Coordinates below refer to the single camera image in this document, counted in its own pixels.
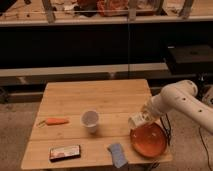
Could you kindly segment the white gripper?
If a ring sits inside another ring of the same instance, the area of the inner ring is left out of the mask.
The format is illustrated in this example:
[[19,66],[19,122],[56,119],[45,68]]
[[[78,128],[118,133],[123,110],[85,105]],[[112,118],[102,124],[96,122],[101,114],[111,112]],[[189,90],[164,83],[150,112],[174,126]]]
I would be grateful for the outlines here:
[[156,116],[147,107],[143,107],[140,112],[134,113],[128,119],[128,124],[131,129],[136,129],[140,126],[151,124],[156,120]]

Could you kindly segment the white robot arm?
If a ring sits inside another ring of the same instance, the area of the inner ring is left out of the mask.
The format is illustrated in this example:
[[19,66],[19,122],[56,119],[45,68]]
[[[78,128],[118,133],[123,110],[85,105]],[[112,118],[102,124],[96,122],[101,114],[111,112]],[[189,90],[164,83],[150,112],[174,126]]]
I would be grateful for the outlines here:
[[196,99],[197,93],[197,85],[190,80],[182,80],[164,86],[159,94],[148,99],[139,113],[129,117],[130,128],[135,129],[154,123],[174,109],[213,134],[213,108]]

